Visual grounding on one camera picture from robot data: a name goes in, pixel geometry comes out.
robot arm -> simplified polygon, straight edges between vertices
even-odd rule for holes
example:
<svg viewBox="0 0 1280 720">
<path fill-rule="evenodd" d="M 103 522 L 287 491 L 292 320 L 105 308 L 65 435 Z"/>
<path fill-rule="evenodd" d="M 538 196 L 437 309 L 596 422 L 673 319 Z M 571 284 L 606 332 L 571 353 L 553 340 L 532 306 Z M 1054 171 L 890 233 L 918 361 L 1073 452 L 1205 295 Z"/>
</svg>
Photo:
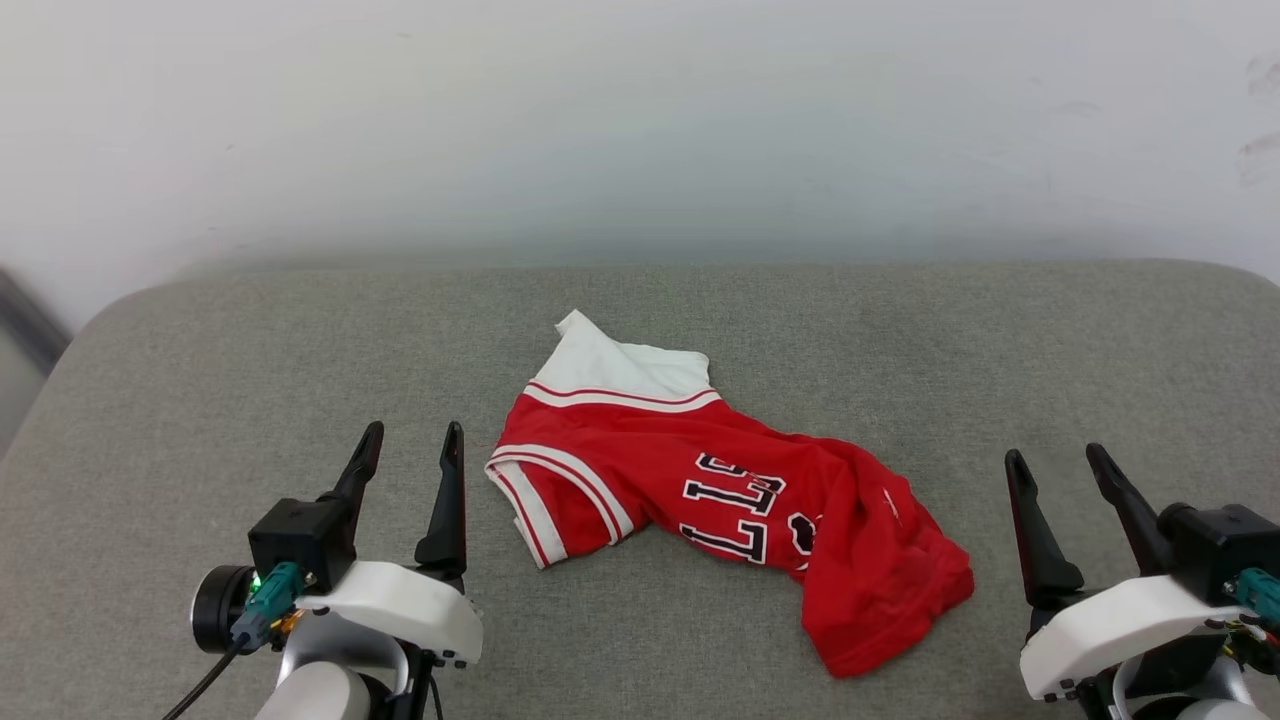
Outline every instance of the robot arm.
<svg viewBox="0 0 1280 720">
<path fill-rule="evenodd" d="M 429 698 L 440 716 L 433 671 L 477 662 L 484 637 L 480 612 L 463 594 L 462 441 L 462 427 L 451 423 L 435 507 L 413 566 L 356 559 L 356 523 L 383 443 L 383 425 L 372 423 L 333 491 L 312 502 L 282 500 L 253 527 L 253 566 L 221 566 L 206 575 L 191 625 L 201 650 L 224 653 L 215 671 L 237 652 L 262 644 L 282 653 L 276 688 L 257 720 L 419 720 Z M 269 574 L 297 579 L 298 592 L 284 601 L 273 596 L 279 611 L 261 601 L 271 580 L 259 578 Z M 289 585 L 283 583 L 285 591 Z M 246 623 L 255 614 L 260 621 Z M 246 629 L 261 629 L 261 637 Z M 378 670 L 394 680 L 387 685 L 367 673 Z M 166 720 L 193 700 L 188 696 Z"/>
<path fill-rule="evenodd" d="M 1016 450 L 1005 457 L 1032 624 L 1020 669 L 1036 700 L 1079 701 L 1091 720 L 1265 719 L 1245 665 L 1275 674 L 1280 528 L 1247 507 L 1175 503 L 1158 518 L 1100 445 L 1087 457 L 1115 507 L 1139 578 L 1088 592 L 1037 503 Z M 1130 715 L 1128 701 L 1170 694 Z"/>
</svg>

